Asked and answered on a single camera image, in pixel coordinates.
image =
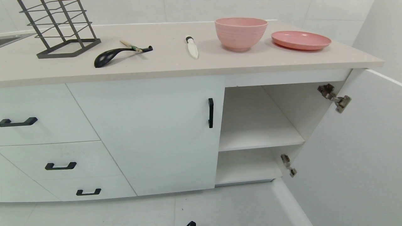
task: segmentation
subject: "metal hinge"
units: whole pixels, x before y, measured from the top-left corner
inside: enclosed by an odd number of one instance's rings
[[[290,167],[290,158],[285,154],[281,154],[282,162],[285,165],[286,169],[290,171],[290,176],[295,177],[297,170],[295,168]]]
[[[352,100],[349,96],[337,97],[336,94],[333,93],[335,87],[331,84],[323,85],[318,87],[318,91],[322,94],[323,97],[330,101],[334,101],[336,105],[336,111],[342,113],[345,110],[346,106],[348,106],[349,102]]]

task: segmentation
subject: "beige countertop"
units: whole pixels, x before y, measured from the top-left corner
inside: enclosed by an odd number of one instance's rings
[[[269,21],[267,31],[249,51],[236,53],[221,46],[214,22],[162,23],[95,26],[102,43],[75,58],[38,59],[45,50],[40,39],[33,36],[0,48],[0,87],[89,82],[142,78],[167,78],[220,74],[247,74],[341,68],[382,67],[384,62],[367,53],[334,41],[322,51],[306,52],[281,48],[272,43],[276,31],[302,31],[281,21]],[[91,38],[89,30],[81,38]],[[199,50],[193,59],[187,50],[185,36],[191,35]],[[95,68],[100,53],[123,48],[124,39],[133,45],[153,51],[133,54],[119,53],[108,65]],[[49,44],[61,43],[52,38]]]

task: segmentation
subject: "stainless steel sink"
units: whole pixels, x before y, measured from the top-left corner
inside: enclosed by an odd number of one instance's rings
[[[8,45],[10,43],[16,42],[28,36],[34,35],[35,33],[29,34],[19,34],[19,35],[8,35],[8,36],[0,36],[0,48]]]

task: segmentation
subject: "knife handle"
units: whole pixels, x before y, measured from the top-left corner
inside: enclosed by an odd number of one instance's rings
[[[194,44],[194,39],[193,39],[193,37],[187,36],[187,37],[186,37],[186,42],[187,42],[187,43]]]

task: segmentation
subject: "black drawer handle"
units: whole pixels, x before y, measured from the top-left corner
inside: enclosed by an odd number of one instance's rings
[[[65,170],[65,169],[74,169],[77,165],[76,162],[70,162],[67,167],[54,167],[54,163],[48,163],[45,166],[45,170]]]
[[[213,99],[212,98],[208,99],[208,105],[209,105],[209,120],[208,120],[208,124],[209,124],[209,127],[212,128],[213,127]]]
[[[99,195],[101,192],[100,192],[101,190],[100,190],[100,188],[97,188],[97,189],[95,189],[95,192],[94,193],[87,193],[87,194],[83,194],[82,192],[84,192],[83,190],[78,190],[77,191],[77,196],[84,196],[84,195]]]
[[[11,123],[9,119],[3,119],[0,121],[0,127],[11,127],[11,126],[26,126],[26,125],[33,125],[38,119],[36,117],[30,117],[25,122],[17,122]]]

